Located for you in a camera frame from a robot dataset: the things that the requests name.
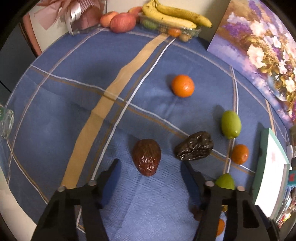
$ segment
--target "green fruit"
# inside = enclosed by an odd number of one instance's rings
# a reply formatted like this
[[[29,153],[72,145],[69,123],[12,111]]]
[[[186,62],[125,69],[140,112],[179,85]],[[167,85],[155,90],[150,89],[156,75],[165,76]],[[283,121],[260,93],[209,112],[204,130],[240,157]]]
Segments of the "green fruit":
[[[232,110],[225,111],[221,120],[221,129],[223,135],[228,139],[238,137],[242,129],[239,116]]]
[[[231,175],[229,173],[225,173],[222,176],[220,176],[215,184],[221,188],[226,189],[235,189],[234,180],[232,179]]]
[[[142,21],[142,25],[145,27],[145,28],[148,28],[148,29],[151,29],[151,30],[156,30],[158,28],[158,24],[149,20],[149,19],[144,19]]]

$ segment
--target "blue tablecloth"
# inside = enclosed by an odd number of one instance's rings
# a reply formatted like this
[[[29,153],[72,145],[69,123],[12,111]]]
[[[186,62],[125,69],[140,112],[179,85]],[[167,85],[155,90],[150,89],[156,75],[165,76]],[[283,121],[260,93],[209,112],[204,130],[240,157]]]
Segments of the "blue tablecloth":
[[[60,185],[82,186],[119,158],[118,185],[101,211],[110,240],[192,240],[198,222],[173,148],[190,134],[210,132],[212,154],[191,163],[207,179],[218,178],[231,149],[220,118],[237,108],[242,131],[236,143],[247,145],[250,157],[243,166],[232,163],[230,174],[250,190],[261,130],[272,128],[283,147],[287,131],[260,92],[208,53],[207,44],[199,38],[181,43],[137,27],[125,34],[99,29],[65,35],[50,46],[11,95],[7,107],[15,123],[0,146],[9,187],[29,217],[38,222]],[[172,93],[177,74],[193,79],[191,97]],[[131,149],[149,138],[159,143],[162,158],[156,174],[145,177]],[[78,229],[83,238],[81,220]]]

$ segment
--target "flower painting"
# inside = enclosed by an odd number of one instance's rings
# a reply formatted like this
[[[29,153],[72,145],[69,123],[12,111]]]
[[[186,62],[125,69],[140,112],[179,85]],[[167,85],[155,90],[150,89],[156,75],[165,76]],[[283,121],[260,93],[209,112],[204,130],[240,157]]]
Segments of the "flower painting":
[[[208,51],[245,76],[283,123],[296,123],[296,42],[259,0],[231,0]]]

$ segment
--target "red date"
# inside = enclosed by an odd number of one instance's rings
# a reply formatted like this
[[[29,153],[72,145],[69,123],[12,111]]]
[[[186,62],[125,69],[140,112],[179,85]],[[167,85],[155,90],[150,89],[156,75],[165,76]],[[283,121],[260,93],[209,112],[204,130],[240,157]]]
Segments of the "red date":
[[[160,159],[161,149],[152,139],[138,141],[132,152],[133,162],[139,172],[147,177],[156,173]]]

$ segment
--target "metal screw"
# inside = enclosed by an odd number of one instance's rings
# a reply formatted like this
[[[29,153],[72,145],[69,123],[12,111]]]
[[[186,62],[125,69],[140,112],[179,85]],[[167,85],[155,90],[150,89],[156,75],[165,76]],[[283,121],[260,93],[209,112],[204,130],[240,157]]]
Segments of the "metal screw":
[[[237,190],[240,192],[244,192],[246,189],[243,186],[237,186]]]
[[[212,182],[212,181],[206,181],[206,182],[205,182],[205,185],[206,185],[207,187],[213,187],[213,186],[215,186],[215,183]]]
[[[90,180],[89,186],[95,186],[97,184],[96,180]]]
[[[65,191],[65,190],[66,190],[66,187],[65,187],[65,186],[60,186],[60,187],[57,189],[58,192],[63,192],[63,191]]]

